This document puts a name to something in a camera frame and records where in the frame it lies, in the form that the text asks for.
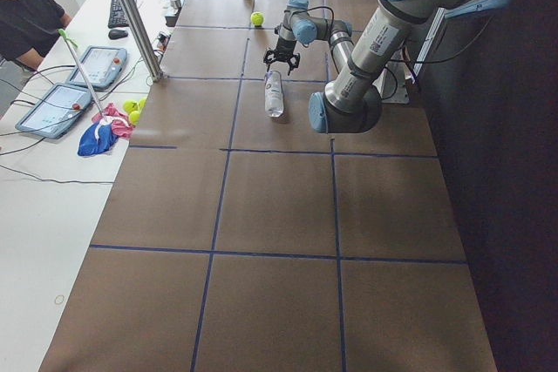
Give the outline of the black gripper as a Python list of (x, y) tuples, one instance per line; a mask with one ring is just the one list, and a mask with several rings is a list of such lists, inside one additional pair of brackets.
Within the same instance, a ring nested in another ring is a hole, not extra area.
[(299, 67), (300, 54), (295, 53), (296, 40), (288, 40), (285, 38), (278, 38), (276, 47), (273, 50), (266, 50), (263, 63), (266, 69), (269, 70), (274, 62), (287, 63), (289, 66), (288, 75)]

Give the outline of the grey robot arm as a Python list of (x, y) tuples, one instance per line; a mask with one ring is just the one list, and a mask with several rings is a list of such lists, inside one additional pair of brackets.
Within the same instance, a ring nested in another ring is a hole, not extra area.
[(334, 17), (310, 14), (308, 0), (289, 0), (282, 22), (276, 27), (276, 47), (268, 49), (266, 65), (282, 62), (295, 69), (300, 55), (297, 44), (315, 40), (328, 43), (337, 77), (309, 101), (311, 127), (320, 133), (360, 133), (380, 119), (382, 99), (374, 81), (407, 39), (415, 25), (423, 24), (439, 8), (451, 16), (485, 12), (507, 6), (510, 0), (378, 0), (378, 7), (358, 41), (351, 27)]

